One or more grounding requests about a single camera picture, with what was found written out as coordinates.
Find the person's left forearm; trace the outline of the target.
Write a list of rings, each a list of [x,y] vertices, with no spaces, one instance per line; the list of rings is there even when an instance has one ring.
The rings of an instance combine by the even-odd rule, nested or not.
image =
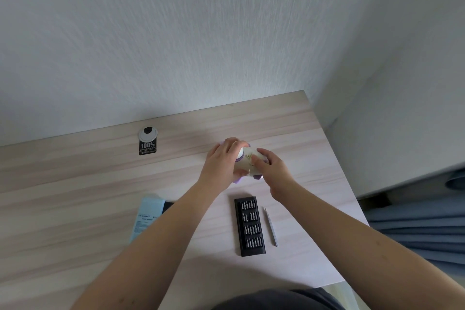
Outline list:
[[[157,310],[200,221],[229,185],[199,179],[89,284],[71,310]]]

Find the black label sticker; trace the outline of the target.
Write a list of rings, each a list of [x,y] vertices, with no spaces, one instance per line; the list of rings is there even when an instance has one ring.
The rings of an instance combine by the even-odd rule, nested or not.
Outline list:
[[[139,155],[148,155],[157,152],[157,139],[150,142],[139,141]]]

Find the set of silver screwdriver bits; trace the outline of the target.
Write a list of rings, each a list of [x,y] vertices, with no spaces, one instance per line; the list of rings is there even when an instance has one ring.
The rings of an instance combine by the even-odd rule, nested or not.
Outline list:
[[[248,198],[241,201],[239,205],[244,247],[246,249],[263,248],[264,242],[256,199],[254,197]]]

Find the person's left hand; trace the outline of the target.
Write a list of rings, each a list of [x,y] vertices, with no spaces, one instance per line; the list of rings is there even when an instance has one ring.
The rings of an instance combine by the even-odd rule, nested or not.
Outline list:
[[[207,154],[196,189],[218,196],[236,179],[247,175],[247,171],[234,171],[237,155],[218,154],[217,143]]]

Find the black screwdriver bit case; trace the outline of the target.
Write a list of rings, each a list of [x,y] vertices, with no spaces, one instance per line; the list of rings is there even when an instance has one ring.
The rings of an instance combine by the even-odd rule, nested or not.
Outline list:
[[[256,197],[237,198],[234,206],[241,257],[266,254]]]

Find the white and purple game controller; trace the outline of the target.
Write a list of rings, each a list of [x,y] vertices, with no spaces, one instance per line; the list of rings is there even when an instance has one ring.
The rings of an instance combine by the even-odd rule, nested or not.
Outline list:
[[[260,180],[263,177],[262,174],[260,172],[256,172],[252,166],[252,149],[254,148],[245,148],[243,155],[237,156],[234,171],[247,171],[247,175],[243,177],[252,177],[255,180]],[[241,178],[236,179],[233,183],[237,184]]]

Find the blue pleated curtain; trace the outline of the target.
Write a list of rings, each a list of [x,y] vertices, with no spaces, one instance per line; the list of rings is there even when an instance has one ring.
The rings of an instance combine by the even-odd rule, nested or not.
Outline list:
[[[445,182],[453,195],[376,208],[369,225],[446,273],[465,277],[465,168]]]

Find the light blue paper packet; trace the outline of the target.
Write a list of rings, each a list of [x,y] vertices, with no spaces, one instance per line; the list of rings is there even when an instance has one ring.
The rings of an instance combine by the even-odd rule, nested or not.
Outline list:
[[[154,196],[142,198],[132,227],[130,243],[162,215],[165,203],[165,199]]]

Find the person's right hand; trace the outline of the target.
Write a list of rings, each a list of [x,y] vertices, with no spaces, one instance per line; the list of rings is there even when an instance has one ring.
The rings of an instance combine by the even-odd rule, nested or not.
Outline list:
[[[270,187],[273,198],[285,204],[297,191],[301,190],[301,185],[295,181],[284,161],[275,153],[265,148],[257,148],[257,152],[264,155],[268,162],[266,163],[263,159],[253,155],[253,166]]]

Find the person's dark grey clothing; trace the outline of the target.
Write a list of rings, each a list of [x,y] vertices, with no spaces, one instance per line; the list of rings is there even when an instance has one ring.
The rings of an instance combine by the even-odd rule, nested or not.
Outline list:
[[[323,288],[265,289],[221,302],[211,310],[346,310]]]

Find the silver metal tweezers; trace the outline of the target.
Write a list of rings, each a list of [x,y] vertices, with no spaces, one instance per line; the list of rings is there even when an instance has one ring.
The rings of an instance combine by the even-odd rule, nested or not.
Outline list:
[[[269,227],[269,230],[271,232],[271,237],[272,237],[272,242],[273,242],[273,245],[275,247],[278,247],[278,239],[276,237],[276,233],[275,233],[275,230],[274,230],[274,226],[272,224],[272,221],[271,221],[271,218],[270,218],[270,215],[268,213],[268,211],[266,210],[265,207],[263,207],[263,213],[264,213],[264,216],[267,220],[267,224],[268,224],[268,227]]]

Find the person's right forearm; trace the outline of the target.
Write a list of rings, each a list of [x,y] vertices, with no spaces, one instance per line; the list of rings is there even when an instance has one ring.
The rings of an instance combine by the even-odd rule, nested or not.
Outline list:
[[[430,262],[294,180],[267,184],[371,310],[465,310],[465,289]]]

